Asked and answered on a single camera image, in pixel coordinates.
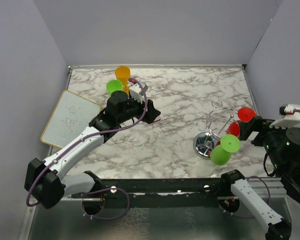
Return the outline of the green wine glass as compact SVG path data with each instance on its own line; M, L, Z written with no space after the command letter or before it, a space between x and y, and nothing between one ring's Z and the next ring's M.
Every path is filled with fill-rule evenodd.
M236 153L240 150L241 143L237 136L232 134L224 135L220 144L217 145L210 153L210 160L218 166L225 165L233 153Z
M119 81L117 79L113 79L113 80L110 80L106 84L106 90L107 90L109 96L111 96L112 93L114 93L116 91L122 91L123 90L123 85L122 85L121 81Z

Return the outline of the orange plastic wine glass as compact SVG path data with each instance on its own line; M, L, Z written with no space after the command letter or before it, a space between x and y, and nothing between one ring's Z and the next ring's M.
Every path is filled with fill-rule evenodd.
M114 71L116 79L122 83L123 91L129 94L129 79L131 77L130 68L127 66L119 66Z

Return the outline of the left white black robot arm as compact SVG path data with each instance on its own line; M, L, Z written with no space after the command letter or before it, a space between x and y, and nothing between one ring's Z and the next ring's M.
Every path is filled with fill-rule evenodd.
M46 209L54 207L63 197L87 194L93 198L101 190L100 179L93 173L67 176L67 173L92 150L105 144L121 125L136 118L138 122L152 124L161 112L151 99L138 101L123 91L115 91L107 100L106 107L94 117L88 126L64 148L39 160L34 158L27 166L24 188L28 192L26 205L32 207L30 198Z

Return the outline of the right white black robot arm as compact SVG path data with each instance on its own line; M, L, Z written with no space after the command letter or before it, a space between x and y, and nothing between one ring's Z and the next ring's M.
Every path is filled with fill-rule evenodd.
M288 123L286 118L270 120L260 116L238 125L241 141L247 140L252 132L257 133L251 143L264 147L265 158L270 159L274 175L280 178L287 194L291 222L266 204L238 170L222 174L220 191L239 198L259 222L267 240L300 240L300 127Z

